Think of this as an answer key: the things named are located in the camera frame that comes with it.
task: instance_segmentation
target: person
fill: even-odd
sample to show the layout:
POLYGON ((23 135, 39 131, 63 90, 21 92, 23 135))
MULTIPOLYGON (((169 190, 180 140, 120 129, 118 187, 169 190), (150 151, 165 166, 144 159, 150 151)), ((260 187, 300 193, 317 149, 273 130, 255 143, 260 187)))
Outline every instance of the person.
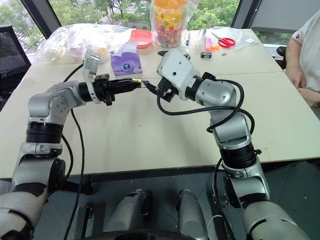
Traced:
POLYGON ((320 10, 289 40, 285 52, 285 74, 320 119, 319 39, 320 10))

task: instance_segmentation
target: plastic bag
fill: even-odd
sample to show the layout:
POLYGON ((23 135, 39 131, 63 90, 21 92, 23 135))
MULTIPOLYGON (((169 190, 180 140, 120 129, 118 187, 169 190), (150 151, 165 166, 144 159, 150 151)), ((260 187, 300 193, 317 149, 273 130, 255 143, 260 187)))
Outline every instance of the plastic bag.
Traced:
POLYGON ((152 0, 150 6, 153 43, 165 48, 176 48, 200 0, 152 0))
POLYGON ((35 58, 42 62, 54 61, 60 64, 81 63, 87 48, 100 52, 100 62, 107 58, 107 52, 116 50, 129 41, 131 28, 108 25, 80 23, 62 26, 37 49, 35 58))
POLYGON ((243 49, 252 44, 256 44, 257 40, 248 36, 241 29, 236 29, 227 26, 215 26, 207 30, 206 36, 209 38, 215 38, 211 33, 218 35, 220 38, 230 38, 235 40, 234 49, 243 49))

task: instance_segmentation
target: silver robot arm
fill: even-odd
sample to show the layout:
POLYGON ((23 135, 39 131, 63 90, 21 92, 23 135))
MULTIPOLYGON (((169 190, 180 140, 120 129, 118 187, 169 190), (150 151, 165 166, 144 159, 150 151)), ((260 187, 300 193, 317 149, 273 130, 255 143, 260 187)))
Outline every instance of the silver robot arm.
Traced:
POLYGON ((1 239, 31 239, 48 197, 65 183, 66 165, 58 157, 71 109, 91 101, 109 106, 115 94, 141 86, 139 79, 109 81, 107 74, 94 78, 98 63, 99 55, 87 51, 83 67, 86 82, 58 83, 29 100, 26 139, 12 176, 12 190, 0 196, 1 239))
MULTIPOLYGON (((175 94, 205 107, 235 107, 236 91, 227 80, 216 80, 209 73, 203 77, 194 69, 189 56, 178 50, 160 52, 163 56, 157 73, 162 80, 157 87, 144 82, 149 90, 168 102, 175 94)), ((211 110, 211 124, 231 114, 232 110, 211 110)), ((262 170, 245 115, 238 112, 229 121, 212 130, 220 149, 223 168, 228 174, 227 195, 242 208, 244 228, 253 240, 309 240, 292 218, 270 202, 270 190, 262 170)))

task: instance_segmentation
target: scissors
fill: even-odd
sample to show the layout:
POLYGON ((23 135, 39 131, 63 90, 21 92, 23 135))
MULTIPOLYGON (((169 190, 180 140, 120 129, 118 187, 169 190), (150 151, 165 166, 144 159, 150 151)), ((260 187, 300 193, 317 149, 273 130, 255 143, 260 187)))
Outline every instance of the scissors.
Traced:
POLYGON ((218 44, 225 48, 225 49, 228 49, 228 48, 232 48, 234 45, 236 45, 236 41, 233 40, 232 38, 228 38, 228 37, 220 37, 216 34, 214 34, 213 32, 211 32, 213 36, 215 36, 216 38, 218 38, 218 44))

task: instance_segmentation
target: gray wall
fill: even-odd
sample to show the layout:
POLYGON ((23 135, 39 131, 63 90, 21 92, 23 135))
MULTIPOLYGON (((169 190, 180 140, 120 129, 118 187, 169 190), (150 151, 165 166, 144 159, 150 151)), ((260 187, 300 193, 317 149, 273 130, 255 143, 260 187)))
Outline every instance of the gray wall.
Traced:
POLYGON ((294 33, 320 10, 320 0, 263 0, 252 29, 294 33))

